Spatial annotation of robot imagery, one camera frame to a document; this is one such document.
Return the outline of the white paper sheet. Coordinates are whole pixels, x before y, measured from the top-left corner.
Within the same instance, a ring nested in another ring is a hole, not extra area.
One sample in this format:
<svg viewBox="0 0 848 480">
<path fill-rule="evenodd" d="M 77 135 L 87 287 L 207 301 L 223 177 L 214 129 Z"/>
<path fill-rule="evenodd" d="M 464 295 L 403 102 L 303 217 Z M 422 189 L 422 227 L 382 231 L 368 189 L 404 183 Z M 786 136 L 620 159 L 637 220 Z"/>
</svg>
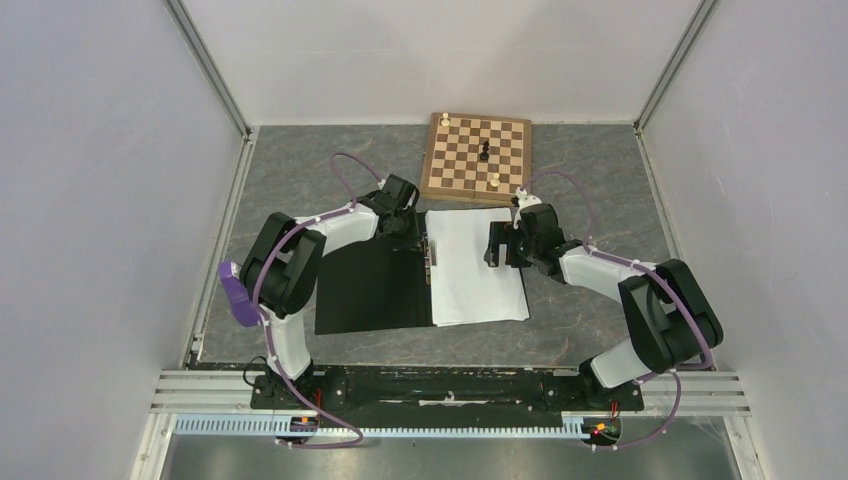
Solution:
<svg viewBox="0 0 848 480">
<path fill-rule="evenodd" d="M 429 246 L 432 322 L 437 327 L 524 321 L 529 309 L 521 273 L 484 260 L 493 222 L 510 221 L 507 207 L 431 210 L 425 214 Z"/>
</svg>

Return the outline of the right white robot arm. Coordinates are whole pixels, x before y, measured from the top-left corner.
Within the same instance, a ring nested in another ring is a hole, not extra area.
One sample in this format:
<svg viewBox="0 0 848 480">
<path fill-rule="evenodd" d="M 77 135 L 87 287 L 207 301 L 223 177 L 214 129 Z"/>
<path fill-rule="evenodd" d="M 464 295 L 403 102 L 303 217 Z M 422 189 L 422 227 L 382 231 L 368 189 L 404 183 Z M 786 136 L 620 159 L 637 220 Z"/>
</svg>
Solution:
<svg viewBox="0 0 848 480">
<path fill-rule="evenodd" d="M 561 284 L 620 304 L 627 339 L 579 367 L 578 396 L 591 408 L 606 406 L 628 382 L 679 367 L 706 369 L 713 348 L 723 342 L 723 328 L 685 262 L 627 260 L 568 239 L 547 203 L 491 223 L 484 260 L 491 268 L 534 267 Z"/>
</svg>

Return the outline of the purple stand with phone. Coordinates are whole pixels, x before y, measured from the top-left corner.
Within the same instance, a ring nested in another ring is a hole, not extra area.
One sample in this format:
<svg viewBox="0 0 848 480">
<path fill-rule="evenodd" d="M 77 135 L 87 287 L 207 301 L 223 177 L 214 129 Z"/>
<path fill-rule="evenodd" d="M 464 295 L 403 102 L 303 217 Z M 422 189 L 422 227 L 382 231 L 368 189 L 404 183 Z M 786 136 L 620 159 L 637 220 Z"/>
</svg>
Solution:
<svg viewBox="0 0 848 480">
<path fill-rule="evenodd" d="M 217 272 L 231 314 L 236 322 L 245 328 L 259 326 L 263 317 L 250 298 L 247 288 L 239 279 L 240 266 L 233 261 L 224 260 L 218 265 Z"/>
</svg>

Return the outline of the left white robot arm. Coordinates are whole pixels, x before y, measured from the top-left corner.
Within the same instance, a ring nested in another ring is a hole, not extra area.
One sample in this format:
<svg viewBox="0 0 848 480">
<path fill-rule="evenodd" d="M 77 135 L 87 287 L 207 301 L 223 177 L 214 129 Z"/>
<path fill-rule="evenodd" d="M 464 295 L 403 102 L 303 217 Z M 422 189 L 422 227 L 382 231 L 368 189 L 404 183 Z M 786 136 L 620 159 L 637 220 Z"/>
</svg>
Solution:
<svg viewBox="0 0 848 480">
<path fill-rule="evenodd" d="M 303 309 L 317 301 L 320 335 L 425 326 L 429 321 L 417 187 L 396 175 L 311 217 L 270 215 L 246 259 L 222 265 L 233 316 L 264 329 L 276 396 L 291 408 L 314 393 Z"/>
</svg>

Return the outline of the teal black file folder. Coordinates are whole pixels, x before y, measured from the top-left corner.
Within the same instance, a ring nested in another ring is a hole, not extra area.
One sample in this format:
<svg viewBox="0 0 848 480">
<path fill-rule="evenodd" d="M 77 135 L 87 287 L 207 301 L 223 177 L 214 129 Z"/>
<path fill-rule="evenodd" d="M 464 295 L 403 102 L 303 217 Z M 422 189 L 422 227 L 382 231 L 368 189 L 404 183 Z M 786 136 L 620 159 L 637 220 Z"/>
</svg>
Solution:
<svg viewBox="0 0 848 480">
<path fill-rule="evenodd" d="M 360 207 L 310 228 L 326 237 L 316 334 L 432 325 L 421 220 L 413 209 L 379 217 Z"/>
</svg>

